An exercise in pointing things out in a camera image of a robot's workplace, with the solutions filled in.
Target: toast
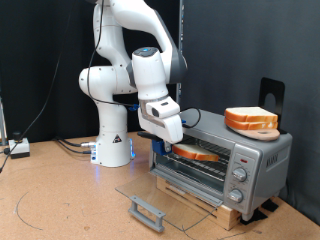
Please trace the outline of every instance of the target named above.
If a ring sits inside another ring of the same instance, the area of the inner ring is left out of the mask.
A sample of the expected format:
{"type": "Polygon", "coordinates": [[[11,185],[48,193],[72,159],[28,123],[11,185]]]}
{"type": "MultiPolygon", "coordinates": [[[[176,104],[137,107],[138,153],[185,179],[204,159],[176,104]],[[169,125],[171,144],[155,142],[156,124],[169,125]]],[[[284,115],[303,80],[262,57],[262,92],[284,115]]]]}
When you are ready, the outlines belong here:
{"type": "Polygon", "coordinates": [[[238,122],[224,118],[224,123],[238,130],[277,129],[278,122],[238,122]]]}
{"type": "Polygon", "coordinates": [[[182,157],[199,160],[199,161],[214,161],[219,160],[219,156],[206,150],[198,145],[191,144],[175,144],[172,146],[172,151],[182,157]]]}
{"type": "Polygon", "coordinates": [[[237,122],[278,122],[278,115],[260,107],[227,108],[224,115],[227,119],[237,122]]]}

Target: table surface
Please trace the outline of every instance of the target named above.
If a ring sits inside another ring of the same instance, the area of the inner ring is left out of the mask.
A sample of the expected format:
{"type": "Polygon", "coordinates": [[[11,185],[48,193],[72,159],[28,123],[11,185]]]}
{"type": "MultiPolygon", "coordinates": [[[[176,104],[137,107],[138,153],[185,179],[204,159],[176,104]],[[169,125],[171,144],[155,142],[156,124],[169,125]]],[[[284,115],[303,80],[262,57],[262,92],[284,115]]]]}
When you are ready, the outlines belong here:
{"type": "Polygon", "coordinates": [[[320,239],[319,226],[279,198],[274,213],[262,210],[267,219],[230,231],[208,219],[185,232],[166,222],[163,233],[151,230],[115,190],[149,171],[150,141],[129,137],[137,156],[119,168],[93,165],[52,141],[30,144],[31,157],[9,159],[0,175],[1,239],[320,239]]]}

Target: toaster oven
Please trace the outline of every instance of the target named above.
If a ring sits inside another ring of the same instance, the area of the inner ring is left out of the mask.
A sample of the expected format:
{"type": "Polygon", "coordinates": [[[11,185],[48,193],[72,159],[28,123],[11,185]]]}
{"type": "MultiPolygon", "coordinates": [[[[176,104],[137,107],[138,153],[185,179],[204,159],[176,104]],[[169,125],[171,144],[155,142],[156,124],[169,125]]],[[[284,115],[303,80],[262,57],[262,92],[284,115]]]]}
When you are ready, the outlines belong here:
{"type": "MultiPolygon", "coordinates": [[[[194,128],[184,128],[181,143],[197,144],[219,155],[219,161],[194,161],[151,151],[151,172],[216,206],[241,212],[248,221],[257,207],[285,186],[292,136],[281,134],[270,142],[254,140],[229,129],[221,115],[201,111],[201,116],[194,128]]],[[[190,124],[197,118],[194,110],[181,114],[190,124]]]]}
{"type": "MultiPolygon", "coordinates": [[[[187,110],[181,113],[181,119],[192,125],[198,120],[198,112],[187,110]]],[[[158,153],[151,145],[150,172],[116,188],[132,200],[129,212],[149,227],[163,231],[162,220],[165,220],[186,230],[207,214],[214,215],[213,211],[221,205],[240,212],[243,220],[248,221],[256,208],[277,196],[285,186],[290,134],[281,134],[270,142],[250,139],[229,129],[224,116],[202,110],[199,123],[183,131],[181,143],[197,144],[219,155],[219,161],[195,161],[175,153],[158,153]],[[170,183],[170,191],[180,193],[180,201],[160,191],[158,177],[170,183]],[[205,213],[199,214],[182,204],[186,192],[206,203],[205,213]],[[154,221],[150,220],[150,213],[157,215],[154,221]]]]}

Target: wooden block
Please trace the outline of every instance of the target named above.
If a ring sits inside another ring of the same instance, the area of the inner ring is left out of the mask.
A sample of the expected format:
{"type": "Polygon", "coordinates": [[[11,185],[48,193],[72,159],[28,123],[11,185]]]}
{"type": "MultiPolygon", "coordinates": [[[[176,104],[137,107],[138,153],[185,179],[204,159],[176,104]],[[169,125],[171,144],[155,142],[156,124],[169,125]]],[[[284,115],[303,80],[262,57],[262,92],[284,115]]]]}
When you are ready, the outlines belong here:
{"type": "Polygon", "coordinates": [[[232,229],[240,221],[240,212],[230,209],[224,205],[221,205],[214,210],[214,205],[211,205],[191,192],[171,184],[159,176],[157,177],[157,188],[204,216],[212,212],[208,216],[208,219],[226,230],[232,229]]]}
{"type": "Polygon", "coordinates": [[[258,139],[261,141],[276,140],[280,136],[280,132],[277,129],[239,130],[232,127],[229,128],[237,133],[240,133],[243,136],[258,139]]]}

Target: oven door handle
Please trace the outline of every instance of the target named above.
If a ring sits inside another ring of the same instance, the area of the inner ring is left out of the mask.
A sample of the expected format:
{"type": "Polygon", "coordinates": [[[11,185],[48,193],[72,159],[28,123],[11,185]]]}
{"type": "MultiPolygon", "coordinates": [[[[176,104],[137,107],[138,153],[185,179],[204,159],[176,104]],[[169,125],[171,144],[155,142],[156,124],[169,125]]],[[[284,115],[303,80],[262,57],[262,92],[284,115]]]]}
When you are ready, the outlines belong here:
{"type": "Polygon", "coordinates": [[[146,224],[148,227],[156,230],[157,232],[163,232],[164,226],[162,226],[163,217],[166,215],[164,212],[160,211],[159,209],[151,206],[150,204],[143,201],[141,198],[137,196],[130,197],[132,201],[131,208],[129,208],[129,212],[138,220],[146,224]],[[156,216],[156,221],[152,221],[150,218],[146,217],[142,213],[138,211],[138,205],[146,209],[147,211],[151,212],[156,216]]]}

